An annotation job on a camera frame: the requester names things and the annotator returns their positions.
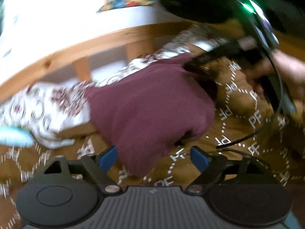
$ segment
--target silver screw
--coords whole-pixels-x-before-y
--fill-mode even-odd
[[[108,185],[108,186],[105,187],[105,191],[107,193],[112,193],[112,194],[117,193],[117,192],[120,191],[120,187],[117,186],[117,185]]]
[[[203,191],[203,187],[200,186],[200,185],[191,185],[188,187],[188,190],[191,192],[191,193],[200,193]]]

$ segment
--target gray gripper base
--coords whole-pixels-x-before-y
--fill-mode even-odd
[[[200,197],[174,187],[129,187],[107,197],[86,221],[68,229],[245,229],[219,218]],[[268,229],[284,229],[281,224]],[[23,229],[37,229],[26,225]]]

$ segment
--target wooden bed frame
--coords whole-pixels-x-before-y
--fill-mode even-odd
[[[153,53],[153,39],[177,35],[191,22],[171,22],[131,27],[98,36],[49,54],[8,79],[0,86],[0,102],[55,70],[72,64],[79,81],[91,80],[88,57],[111,48],[125,46],[128,61]]]

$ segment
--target green light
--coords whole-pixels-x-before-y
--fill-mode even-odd
[[[242,3],[242,5],[243,5],[243,6],[244,6],[244,8],[245,8],[246,10],[248,10],[250,13],[254,13],[253,8],[251,8],[249,5],[244,4],[244,3]]]

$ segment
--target maroon fabric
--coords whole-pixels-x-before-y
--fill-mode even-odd
[[[117,146],[119,161],[135,176],[148,174],[175,142],[198,139],[213,123],[213,100],[182,67],[190,60],[190,54],[162,59],[117,83],[86,90],[92,124]]]

